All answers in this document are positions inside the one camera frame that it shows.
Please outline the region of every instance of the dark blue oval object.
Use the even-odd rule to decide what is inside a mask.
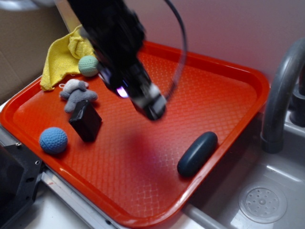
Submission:
[[[215,151],[217,142],[218,138],[214,132],[200,135],[179,160],[178,173],[183,177],[194,176]]]

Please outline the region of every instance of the purple light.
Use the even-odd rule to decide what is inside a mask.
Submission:
[[[120,97],[122,98],[128,98],[128,94],[125,91],[125,89],[123,87],[119,87],[116,89],[116,91],[118,92],[118,94],[120,95]]]

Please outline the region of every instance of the tray rim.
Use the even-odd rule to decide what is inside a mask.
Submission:
[[[152,42],[145,42],[144,48],[141,52],[165,58],[174,62],[178,62],[181,53],[179,49]],[[252,86],[255,89],[257,99],[251,108],[246,112],[244,117],[240,120],[240,122],[236,125],[236,127],[232,130],[230,135],[222,142],[221,145],[219,145],[217,151],[210,157],[210,159],[205,163],[201,170],[191,179],[189,185],[185,189],[184,194],[179,196],[171,204],[167,211],[151,217],[139,218],[130,215],[122,208],[116,209],[113,207],[114,202],[106,195],[104,195],[103,198],[100,198],[93,191],[95,187],[90,187],[90,185],[85,186],[84,183],[81,182],[84,179],[80,175],[73,175],[68,171],[62,169],[62,167],[57,163],[56,159],[52,156],[49,156],[48,158],[48,160],[52,162],[52,170],[55,170],[56,173],[58,173],[59,176],[61,176],[63,179],[69,180],[68,182],[73,187],[77,187],[79,192],[82,194],[86,193],[89,196],[87,197],[87,195],[85,195],[86,198],[95,203],[97,207],[100,208],[102,206],[101,209],[106,214],[110,215],[110,217],[119,224],[132,228],[143,228],[161,223],[162,221],[177,213],[183,207],[184,203],[186,203],[192,193],[204,181],[206,176],[208,176],[208,174],[212,171],[215,165],[225,155],[226,149],[228,149],[233,144],[234,140],[241,134],[241,132],[246,128],[249,122],[254,118],[254,116],[257,114],[257,112],[259,112],[261,107],[266,102],[270,85],[265,76],[257,70],[192,52],[188,53],[186,65],[220,75],[224,75],[223,71],[226,71],[228,72],[228,75],[225,75],[225,77],[236,79]],[[36,79],[29,86],[17,93],[4,106],[2,112],[0,113],[0,123],[3,125],[3,127],[10,133],[14,132],[14,136],[21,142],[26,143],[25,145],[32,151],[39,150],[39,147],[32,143],[30,138],[27,137],[24,132],[12,122],[12,117],[13,113],[18,109],[18,107],[24,103],[20,95],[25,95],[26,98],[34,96],[37,92],[41,91],[39,83],[40,78]]]

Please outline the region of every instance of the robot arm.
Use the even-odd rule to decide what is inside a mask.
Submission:
[[[135,109],[157,120],[166,99],[151,82],[137,53],[143,46],[144,28],[123,0],[68,0],[82,23],[99,60],[99,72],[109,90],[124,89]]]

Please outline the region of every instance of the stuffed animal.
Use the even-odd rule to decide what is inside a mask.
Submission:
[[[70,79],[66,84],[59,84],[59,87],[62,88],[64,92],[71,94],[76,89],[81,89],[82,91],[86,91],[89,87],[89,84],[85,81],[80,81],[77,79]]]
[[[67,100],[67,104],[64,108],[65,112],[71,113],[74,111],[76,104],[82,100],[89,100],[90,102],[97,100],[98,96],[96,92],[86,89],[86,82],[79,81],[78,83],[75,83],[76,81],[73,81],[70,84],[69,81],[65,84],[63,91],[60,92],[60,98]]]

